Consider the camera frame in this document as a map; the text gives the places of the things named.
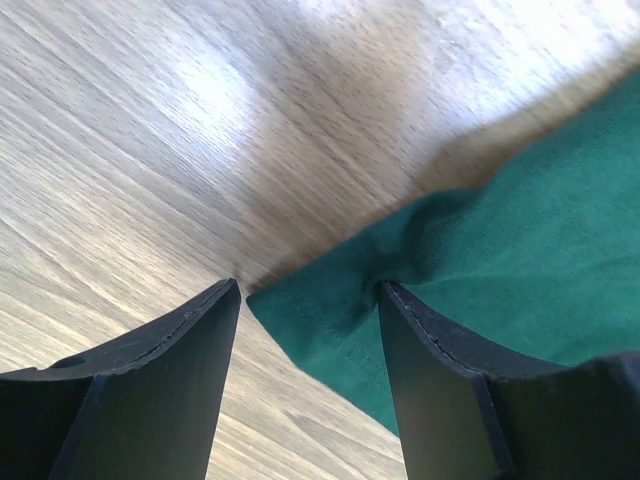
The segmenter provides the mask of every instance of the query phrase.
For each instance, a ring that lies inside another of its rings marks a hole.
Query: black plastic
[[[409,480],[640,478],[640,354],[564,367],[382,283],[380,322]]]
[[[234,280],[46,370],[0,375],[0,479],[202,480],[240,305]]]

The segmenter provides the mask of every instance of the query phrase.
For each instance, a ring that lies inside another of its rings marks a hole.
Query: green fabric
[[[485,189],[429,195],[249,297],[301,369],[397,433],[383,279],[538,358],[640,348],[640,74]]]

